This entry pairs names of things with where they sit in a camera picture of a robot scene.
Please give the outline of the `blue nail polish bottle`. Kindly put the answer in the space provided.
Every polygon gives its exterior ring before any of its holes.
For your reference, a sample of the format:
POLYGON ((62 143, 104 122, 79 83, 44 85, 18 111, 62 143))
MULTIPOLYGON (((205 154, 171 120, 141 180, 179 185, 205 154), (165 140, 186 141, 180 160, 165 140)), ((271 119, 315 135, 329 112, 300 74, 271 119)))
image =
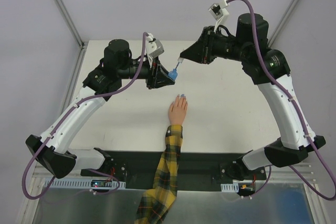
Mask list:
POLYGON ((178 76, 178 73, 177 73, 177 69, 176 69, 176 68, 174 68, 173 70, 171 70, 171 71, 168 73, 168 77, 169 77, 170 79, 172 79, 173 81, 176 80, 177 76, 178 76))

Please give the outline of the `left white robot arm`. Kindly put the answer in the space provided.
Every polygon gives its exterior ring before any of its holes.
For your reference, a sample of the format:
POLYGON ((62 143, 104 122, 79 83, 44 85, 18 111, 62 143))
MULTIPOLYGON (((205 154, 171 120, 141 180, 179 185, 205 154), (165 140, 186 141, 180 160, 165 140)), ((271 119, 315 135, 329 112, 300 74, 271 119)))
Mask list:
POLYGON ((57 121, 39 136, 30 135, 26 145, 35 160, 58 179, 73 170, 93 169, 99 176, 111 170, 111 156, 100 148, 75 150, 69 146, 87 120, 112 95, 125 90, 123 79, 145 80, 148 89, 171 86, 175 81, 159 61, 162 43, 145 34, 142 55, 133 59, 126 40, 114 39, 104 49, 103 58, 85 78, 71 104, 57 121))

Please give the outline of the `yellow plaid sleeve forearm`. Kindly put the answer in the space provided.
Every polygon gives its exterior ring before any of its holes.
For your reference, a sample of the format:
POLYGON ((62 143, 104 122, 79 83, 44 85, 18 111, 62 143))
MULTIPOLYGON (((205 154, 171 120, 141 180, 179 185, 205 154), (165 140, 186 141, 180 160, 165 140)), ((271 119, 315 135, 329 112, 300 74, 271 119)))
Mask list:
POLYGON ((165 135, 165 150, 154 174, 153 186, 142 195, 135 223, 162 223, 173 206, 177 198, 182 143, 182 126, 170 125, 165 135))

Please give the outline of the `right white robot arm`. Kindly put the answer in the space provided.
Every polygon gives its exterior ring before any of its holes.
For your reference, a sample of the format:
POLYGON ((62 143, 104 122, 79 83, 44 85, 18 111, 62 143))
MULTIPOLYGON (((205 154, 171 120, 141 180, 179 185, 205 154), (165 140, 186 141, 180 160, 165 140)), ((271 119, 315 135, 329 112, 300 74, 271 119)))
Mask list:
POLYGON ((293 90, 290 68, 283 53, 267 46, 269 24, 255 14, 257 40, 261 56, 269 73, 285 88, 283 91, 267 77, 259 62, 253 39, 251 15, 241 14, 237 20, 236 34, 223 35, 218 28, 207 26, 199 39, 183 50, 180 57, 196 63, 209 64, 216 58, 241 62, 243 71, 264 95, 276 120, 280 138, 258 150, 241 156, 232 166, 242 179, 250 178, 255 169, 274 165, 286 167, 298 164, 315 148, 325 145, 325 138, 316 135, 306 120, 300 121, 292 104, 293 90))

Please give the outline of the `mannequin hand with nails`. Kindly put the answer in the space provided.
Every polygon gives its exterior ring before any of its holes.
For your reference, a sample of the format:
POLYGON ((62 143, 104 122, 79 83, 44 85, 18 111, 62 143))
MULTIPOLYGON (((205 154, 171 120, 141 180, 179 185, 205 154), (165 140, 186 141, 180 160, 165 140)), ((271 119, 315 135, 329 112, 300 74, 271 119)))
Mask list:
POLYGON ((187 114, 187 99, 184 94, 178 95, 169 107, 168 118, 171 125, 182 125, 187 114))

